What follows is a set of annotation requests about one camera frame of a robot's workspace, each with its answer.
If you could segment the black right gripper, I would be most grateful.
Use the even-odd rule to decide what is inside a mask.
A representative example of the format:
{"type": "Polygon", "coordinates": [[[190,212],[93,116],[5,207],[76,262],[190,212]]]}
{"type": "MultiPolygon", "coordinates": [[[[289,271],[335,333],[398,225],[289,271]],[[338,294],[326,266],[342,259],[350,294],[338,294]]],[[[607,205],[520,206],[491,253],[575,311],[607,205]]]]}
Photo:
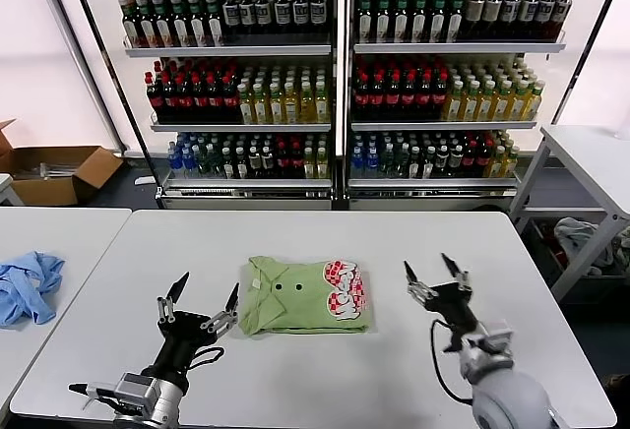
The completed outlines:
{"type": "Polygon", "coordinates": [[[451,331],[450,344],[445,351],[461,351],[464,335],[475,333],[478,320],[469,303],[473,296],[469,272],[462,270],[457,263],[441,254],[453,280],[449,283],[428,286],[420,281],[408,261],[404,261],[408,281],[408,294],[429,312],[442,316],[451,331]]]}

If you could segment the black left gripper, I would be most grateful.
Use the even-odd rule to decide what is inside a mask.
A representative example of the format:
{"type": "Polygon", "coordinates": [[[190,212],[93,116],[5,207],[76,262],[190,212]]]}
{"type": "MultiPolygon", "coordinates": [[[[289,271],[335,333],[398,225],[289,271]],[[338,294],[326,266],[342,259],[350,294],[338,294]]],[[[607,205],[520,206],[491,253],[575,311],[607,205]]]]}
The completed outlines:
{"type": "Polygon", "coordinates": [[[175,311],[189,273],[174,282],[165,297],[157,298],[157,326],[164,343],[151,365],[151,377],[173,384],[187,391],[187,374],[197,367],[212,364],[224,355],[217,346],[218,340],[237,324],[237,282],[232,289],[224,309],[215,316],[205,316],[185,311],[175,311]]]}

